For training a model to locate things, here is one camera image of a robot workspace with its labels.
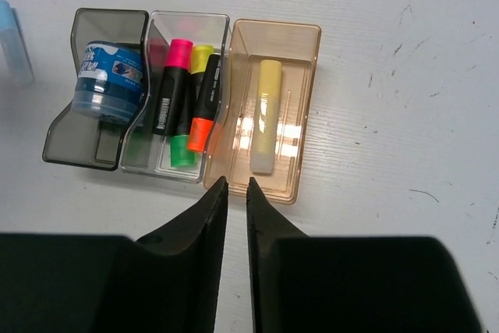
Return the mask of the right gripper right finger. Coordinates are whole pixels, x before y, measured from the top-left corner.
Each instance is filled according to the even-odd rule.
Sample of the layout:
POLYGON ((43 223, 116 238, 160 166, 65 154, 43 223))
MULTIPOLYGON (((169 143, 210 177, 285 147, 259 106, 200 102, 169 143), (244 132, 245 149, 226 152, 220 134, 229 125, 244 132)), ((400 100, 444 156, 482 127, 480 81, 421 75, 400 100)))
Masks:
POLYGON ((427 236, 312 237, 246 193, 256 332, 479 332, 453 257, 427 236))

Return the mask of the pink highlighter marker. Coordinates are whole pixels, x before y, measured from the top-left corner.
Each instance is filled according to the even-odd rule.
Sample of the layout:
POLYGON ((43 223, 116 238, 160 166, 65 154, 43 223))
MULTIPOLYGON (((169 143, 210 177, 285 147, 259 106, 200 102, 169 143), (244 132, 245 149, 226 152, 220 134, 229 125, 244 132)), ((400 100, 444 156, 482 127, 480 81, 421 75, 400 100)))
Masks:
POLYGON ((154 112, 152 133, 174 136, 190 77, 193 42, 172 39, 161 77, 161 86, 154 112))

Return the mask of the yellow highlighter marker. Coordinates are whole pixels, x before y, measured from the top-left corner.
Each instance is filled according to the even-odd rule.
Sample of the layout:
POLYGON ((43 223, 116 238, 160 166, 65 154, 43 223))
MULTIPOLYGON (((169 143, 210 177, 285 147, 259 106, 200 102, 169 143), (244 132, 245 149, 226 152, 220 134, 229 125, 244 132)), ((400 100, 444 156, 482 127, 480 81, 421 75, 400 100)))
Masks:
POLYGON ((207 68, 207 62, 211 55, 214 54, 214 47, 209 44, 196 45, 193 47, 191 54, 191 78, 193 81, 196 93, 199 93, 202 84, 203 76, 207 68))

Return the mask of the orange highlighter marker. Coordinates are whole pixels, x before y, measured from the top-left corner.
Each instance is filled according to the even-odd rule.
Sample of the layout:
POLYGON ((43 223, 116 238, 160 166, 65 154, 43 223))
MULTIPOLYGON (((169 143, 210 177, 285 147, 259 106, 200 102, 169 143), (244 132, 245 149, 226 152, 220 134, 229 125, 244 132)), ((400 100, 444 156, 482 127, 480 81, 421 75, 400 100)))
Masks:
POLYGON ((218 111, 220 73, 221 56, 212 54, 207 60, 207 67, 201 81, 199 95, 194 108, 188 142, 188 149, 190 151, 197 153, 204 152, 218 111))

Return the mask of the blue cleaning gel jar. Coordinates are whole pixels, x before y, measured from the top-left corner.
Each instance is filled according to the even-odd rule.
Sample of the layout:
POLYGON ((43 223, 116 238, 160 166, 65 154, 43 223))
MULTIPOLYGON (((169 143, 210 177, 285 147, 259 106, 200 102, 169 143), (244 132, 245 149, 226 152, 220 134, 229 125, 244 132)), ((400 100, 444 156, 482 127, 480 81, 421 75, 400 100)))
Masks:
POLYGON ((91 41, 78 72, 71 110, 87 117, 128 123, 143 97, 143 62, 123 44, 91 41))

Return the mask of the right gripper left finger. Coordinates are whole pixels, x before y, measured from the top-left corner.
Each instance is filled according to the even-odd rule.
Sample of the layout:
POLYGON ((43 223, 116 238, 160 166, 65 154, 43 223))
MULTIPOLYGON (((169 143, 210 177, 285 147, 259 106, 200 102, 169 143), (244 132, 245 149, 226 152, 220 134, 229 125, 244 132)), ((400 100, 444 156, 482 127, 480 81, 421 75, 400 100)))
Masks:
POLYGON ((2 331, 213 331, 227 216, 220 178, 137 240, 3 234, 2 331))

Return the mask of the green highlighter marker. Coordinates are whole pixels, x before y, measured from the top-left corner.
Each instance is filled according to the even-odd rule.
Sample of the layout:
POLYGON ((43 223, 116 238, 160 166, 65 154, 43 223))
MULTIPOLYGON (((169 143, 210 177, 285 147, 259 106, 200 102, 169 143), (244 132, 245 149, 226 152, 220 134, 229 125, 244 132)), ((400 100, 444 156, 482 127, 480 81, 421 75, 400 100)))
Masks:
POLYGON ((187 83, 175 135, 170 139, 170 163, 173 168, 190 168, 196 164, 195 154, 188 149, 195 100, 195 89, 187 83))

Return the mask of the yellow glue stick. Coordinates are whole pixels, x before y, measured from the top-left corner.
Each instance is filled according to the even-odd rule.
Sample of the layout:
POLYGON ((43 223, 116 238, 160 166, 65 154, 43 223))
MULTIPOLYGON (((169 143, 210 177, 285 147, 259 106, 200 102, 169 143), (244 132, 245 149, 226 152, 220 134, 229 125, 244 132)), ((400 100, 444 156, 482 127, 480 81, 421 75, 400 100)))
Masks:
POLYGON ((279 61, 264 59, 260 63, 250 151, 252 173, 268 175, 274 169, 281 79, 282 64, 279 61))

